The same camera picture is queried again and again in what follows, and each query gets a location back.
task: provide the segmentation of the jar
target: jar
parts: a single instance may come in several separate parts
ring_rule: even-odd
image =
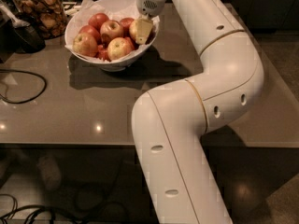
[[[30,16],[44,39],[64,34],[67,17],[62,0],[13,0],[20,13]]]

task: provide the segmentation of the fruit bowl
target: fruit bowl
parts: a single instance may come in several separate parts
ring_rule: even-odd
[[[130,54],[111,62],[96,57],[80,55],[73,51],[73,41],[81,27],[88,23],[88,19],[93,14],[98,12],[107,14],[110,19],[115,21],[119,21],[125,17],[137,19],[140,14],[136,7],[135,0],[83,0],[80,11],[75,14],[67,24],[64,34],[65,47],[82,61],[96,65],[106,71],[121,71],[130,66],[152,45],[159,32],[160,20],[159,17],[155,17],[153,18],[152,36],[150,40],[145,45],[139,45],[138,49],[133,50]]]

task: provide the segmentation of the red apple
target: red apple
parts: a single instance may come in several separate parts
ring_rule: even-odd
[[[134,20],[131,22],[130,27],[129,27],[129,34],[130,37],[136,41],[137,38],[137,20]]]
[[[97,42],[88,33],[78,34],[73,42],[73,51],[80,55],[94,57],[98,52]]]
[[[126,36],[125,39],[130,43],[132,49],[138,49],[138,44],[130,36]]]
[[[89,20],[88,24],[93,26],[97,31],[101,30],[101,26],[105,21],[108,21],[109,17],[103,12],[99,12],[96,14],[93,14]]]
[[[118,21],[105,21],[101,27],[101,39],[106,45],[116,37],[123,37],[123,27]]]
[[[114,38],[107,47],[108,57],[111,61],[126,56],[132,50],[131,44],[123,37]]]
[[[98,32],[93,26],[91,25],[85,25],[82,26],[81,29],[78,31],[80,34],[81,33],[88,33],[90,35],[92,35],[97,43],[101,42],[101,35],[100,32]]]
[[[107,49],[104,47],[103,44],[99,45],[98,46],[98,55],[97,57],[99,59],[102,59],[103,61],[107,60],[107,61],[110,61],[109,57],[108,57],[108,51]]]
[[[120,20],[120,24],[123,27],[124,36],[129,35],[129,27],[133,20],[134,18],[123,18]]]

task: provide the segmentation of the countertop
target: countertop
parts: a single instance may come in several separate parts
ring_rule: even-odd
[[[0,102],[2,144],[133,145],[131,113],[148,89],[202,72],[192,42],[172,4],[160,16],[153,46],[126,70],[110,73],[64,47],[64,36],[46,40],[33,54],[14,53],[2,68],[38,73],[48,81],[32,102]],[[42,88],[36,77],[1,74],[0,92],[25,99]]]

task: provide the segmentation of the white robotic arm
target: white robotic arm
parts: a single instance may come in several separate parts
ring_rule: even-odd
[[[138,0],[140,13],[158,15],[164,4],[155,1]],[[220,0],[172,1],[204,72],[136,101],[137,154],[161,223],[232,223],[199,140],[249,110],[263,88],[263,64],[245,28]]]

